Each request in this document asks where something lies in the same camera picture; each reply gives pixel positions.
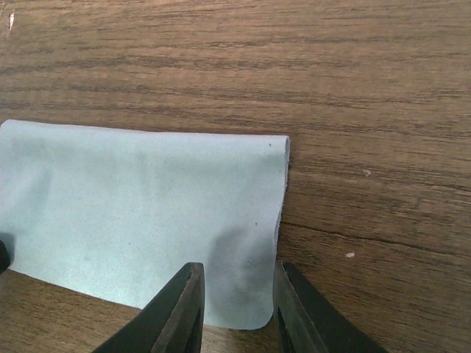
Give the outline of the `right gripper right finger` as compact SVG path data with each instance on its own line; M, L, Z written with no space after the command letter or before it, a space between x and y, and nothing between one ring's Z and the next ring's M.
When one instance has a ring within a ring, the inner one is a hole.
M387 353L332 306L292 263L275 264L273 307L279 352Z

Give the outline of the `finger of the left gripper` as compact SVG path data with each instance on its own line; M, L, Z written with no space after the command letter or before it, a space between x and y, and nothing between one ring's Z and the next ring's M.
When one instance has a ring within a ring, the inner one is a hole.
M10 254L5 243L0 240L0 274L3 274L11 264Z

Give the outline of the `light blue cleaning cloth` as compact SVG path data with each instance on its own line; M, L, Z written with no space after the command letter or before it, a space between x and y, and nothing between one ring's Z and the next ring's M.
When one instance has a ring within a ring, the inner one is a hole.
M8 120L1 239L12 270L142 308L186 263L205 323L259 329L272 287L290 140Z

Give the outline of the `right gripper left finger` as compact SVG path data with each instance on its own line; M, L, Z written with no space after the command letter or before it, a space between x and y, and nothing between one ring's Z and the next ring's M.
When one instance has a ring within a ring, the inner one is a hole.
M186 263L133 320L94 351L200 352L204 313L204 266Z

